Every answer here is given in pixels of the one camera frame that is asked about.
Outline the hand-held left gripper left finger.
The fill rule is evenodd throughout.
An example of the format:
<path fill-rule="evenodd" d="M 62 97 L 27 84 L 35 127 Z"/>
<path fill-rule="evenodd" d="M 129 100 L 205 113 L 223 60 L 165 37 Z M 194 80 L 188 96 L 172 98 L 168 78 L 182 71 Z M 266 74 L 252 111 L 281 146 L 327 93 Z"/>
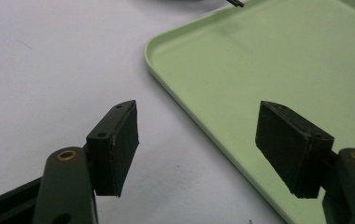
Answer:
<path fill-rule="evenodd" d="M 97 196 L 119 197 L 139 145 L 136 101 L 113 106 L 86 137 L 47 158 L 33 224 L 98 224 Z"/>

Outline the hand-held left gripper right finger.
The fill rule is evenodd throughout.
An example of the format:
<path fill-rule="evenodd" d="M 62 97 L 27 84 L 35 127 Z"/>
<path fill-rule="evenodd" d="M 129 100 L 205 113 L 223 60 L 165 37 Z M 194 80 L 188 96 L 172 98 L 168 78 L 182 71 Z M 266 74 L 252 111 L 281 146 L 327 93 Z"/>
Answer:
<path fill-rule="evenodd" d="M 328 224 L 355 224 L 355 148 L 334 153 L 334 138 L 290 108 L 260 102 L 256 147 L 289 191 L 316 199 Z"/>

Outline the light green plastic tray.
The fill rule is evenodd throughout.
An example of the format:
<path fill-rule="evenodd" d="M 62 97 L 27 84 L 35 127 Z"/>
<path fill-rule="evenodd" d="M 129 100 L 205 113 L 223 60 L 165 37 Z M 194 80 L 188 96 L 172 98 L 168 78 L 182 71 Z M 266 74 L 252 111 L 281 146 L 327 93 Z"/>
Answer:
<path fill-rule="evenodd" d="M 289 224 L 326 224 L 255 145 L 261 102 L 355 147 L 355 0 L 248 0 L 154 36 L 152 75 Z"/>

